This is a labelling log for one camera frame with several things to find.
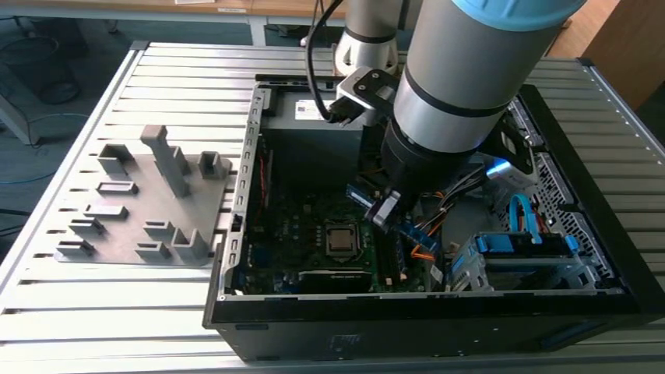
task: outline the aluminum extrusion table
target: aluminum extrusion table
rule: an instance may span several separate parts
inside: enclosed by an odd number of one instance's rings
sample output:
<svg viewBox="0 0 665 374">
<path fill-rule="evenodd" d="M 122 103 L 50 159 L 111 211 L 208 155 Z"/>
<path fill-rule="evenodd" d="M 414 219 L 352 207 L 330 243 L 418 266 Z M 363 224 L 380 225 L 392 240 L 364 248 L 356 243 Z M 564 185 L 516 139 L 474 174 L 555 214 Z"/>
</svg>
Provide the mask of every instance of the aluminum extrusion table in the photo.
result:
<svg viewBox="0 0 665 374">
<path fill-rule="evenodd" d="M 315 52 L 319 75 L 334 71 Z M 152 43 L 123 61 L 76 143 L 0 267 L 2 372 L 663 372 L 665 321 L 617 330 L 541 355 L 246 364 L 202 327 L 210 267 L 59 263 L 55 240 L 96 184 L 106 142 L 135 152 L 143 125 L 168 126 L 184 151 L 215 149 L 239 166 L 256 73 L 304 73 L 299 48 Z M 663 147 L 593 67 L 547 58 L 531 74 L 652 271 L 665 284 Z M 228 225 L 228 193 L 219 227 Z"/>
</svg>

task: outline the blue cable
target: blue cable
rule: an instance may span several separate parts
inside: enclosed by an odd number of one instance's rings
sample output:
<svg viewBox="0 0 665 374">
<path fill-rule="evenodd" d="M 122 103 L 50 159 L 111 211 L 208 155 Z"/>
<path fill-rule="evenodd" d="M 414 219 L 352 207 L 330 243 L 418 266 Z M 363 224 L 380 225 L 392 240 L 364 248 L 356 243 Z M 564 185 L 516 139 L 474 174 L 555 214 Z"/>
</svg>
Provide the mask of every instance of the blue cable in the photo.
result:
<svg viewBox="0 0 665 374">
<path fill-rule="evenodd" d="M 27 180 L 24 180 L 24 181 L 10 181 L 10 182 L 3 182 L 3 181 L 0 181 L 0 185 L 20 185 L 20 184 L 23 184 L 23 183 L 36 182 L 36 181 L 39 181 L 39 180 L 42 180 L 42 179 L 48 178 L 48 177 L 50 177 L 51 175 L 54 175 L 54 174 L 55 174 L 55 171 L 54 171 L 52 173 L 48 173 L 47 175 L 42 175 L 40 177 L 36 177 L 36 178 L 34 178 L 34 179 L 27 179 Z"/>
<path fill-rule="evenodd" d="M 531 208 L 529 198 L 523 193 L 516 193 L 511 199 L 511 206 L 508 210 L 511 231 L 520 231 L 520 223 L 517 218 L 517 208 L 520 206 L 524 210 L 525 229 L 527 231 L 529 231 L 531 236 L 533 237 L 533 243 L 543 244 L 543 238 L 540 237 L 539 233 L 539 223 L 536 221 L 536 213 L 533 213 L 533 209 Z"/>
</svg>

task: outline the white label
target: white label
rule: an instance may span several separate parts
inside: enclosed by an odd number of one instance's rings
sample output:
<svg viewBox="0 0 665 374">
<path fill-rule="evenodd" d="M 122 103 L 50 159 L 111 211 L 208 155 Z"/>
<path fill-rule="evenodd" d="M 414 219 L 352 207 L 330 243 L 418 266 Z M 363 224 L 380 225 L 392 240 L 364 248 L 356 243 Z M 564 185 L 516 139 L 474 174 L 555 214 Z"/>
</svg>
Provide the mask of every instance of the white label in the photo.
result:
<svg viewBox="0 0 665 374">
<path fill-rule="evenodd" d="M 218 12 L 222 13 L 247 13 L 247 9 L 240 9 L 240 8 L 218 8 Z"/>
<path fill-rule="evenodd" d="M 335 100 L 324 100 L 327 108 Z M 314 100 L 298 100 L 295 103 L 295 119 L 296 121 L 323 121 L 322 113 L 319 113 L 319 108 Z"/>
<path fill-rule="evenodd" d="M 439 270 L 439 268 L 432 265 L 432 269 L 430 270 L 430 274 L 435 277 L 436 281 L 442 283 L 444 281 L 444 273 Z"/>
</svg>

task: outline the electrical cable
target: electrical cable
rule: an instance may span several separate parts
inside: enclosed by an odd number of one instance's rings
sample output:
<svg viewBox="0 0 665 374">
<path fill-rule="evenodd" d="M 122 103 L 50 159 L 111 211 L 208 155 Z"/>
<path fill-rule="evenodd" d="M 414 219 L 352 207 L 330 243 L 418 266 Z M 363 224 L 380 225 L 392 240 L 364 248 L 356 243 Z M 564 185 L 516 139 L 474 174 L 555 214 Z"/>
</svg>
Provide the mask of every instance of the electrical cable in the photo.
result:
<svg viewBox="0 0 665 374">
<path fill-rule="evenodd" d="M 55 171 L 48 173 L 47 175 L 42 175 L 40 177 L 35 177 L 31 179 L 24 179 L 22 181 L 0 181 L 0 185 L 22 185 L 23 183 L 36 182 L 42 179 L 47 179 L 54 174 L 55 174 Z"/>
<path fill-rule="evenodd" d="M 323 0 L 319 0 L 319 5 L 322 6 L 322 13 L 323 13 L 323 11 L 326 10 L 326 6 L 323 6 Z M 323 36 L 326 37 L 326 46 L 328 46 L 331 44 L 331 38 L 328 35 L 328 22 L 323 23 Z"/>
<path fill-rule="evenodd" d="M 322 18 L 316 22 L 316 25 L 314 26 L 312 29 L 310 29 L 310 35 L 308 35 L 308 44 L 304 48 L 304 67 L 306 67 L 306 72 L 307 72 L 307 77 L 308 77 L 308 85 L 310 85 L 310 91 L 312 92 L 314 96 L 314 102 L 316 103 L 316 107 L 319 109 L 319 113 L 322 114 L 323 119 L 326 121 L 331 122 L 332 120 L 332 115 L 331 111 L 326 108 L 326 103 L 323 102 L 322 98 L 322 93 L 319 92 L 319 87 L 316 85 L 315 81 L 315 75 L 314 75 L 314 59 L 312 59 L 312 54 L 314 54 L 314 39 L 316 37 L 316 33 L 319 32 L 319 29 L 322 28 L 323 24 L 328 21 L 331 18 L 331 15 L 334 14 L 335 10 L 343 3 L 343 0 L 335 0 L 335 2 L 331 4 L 328 9 L 326 9 L 326 12 L 323 12 Z"/>
</svg>

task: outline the motherboard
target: motherboard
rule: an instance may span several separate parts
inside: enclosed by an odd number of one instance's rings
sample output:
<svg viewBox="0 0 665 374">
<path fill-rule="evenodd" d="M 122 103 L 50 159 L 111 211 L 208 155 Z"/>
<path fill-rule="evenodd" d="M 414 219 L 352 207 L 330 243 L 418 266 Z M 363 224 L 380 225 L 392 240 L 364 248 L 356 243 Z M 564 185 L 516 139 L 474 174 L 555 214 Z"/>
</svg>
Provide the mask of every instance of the motherboard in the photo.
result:
<svg viewBox="0 0 665 374">
<path fill-rule="evenodd" d="M 424 291 L 424 267 L 406 266 L 403 239 L 372 227 L 354 201 L 339 191 L 300 196 L 278 196 L 258 217 L 248 235 L 244 291 Z"/>
</svg>

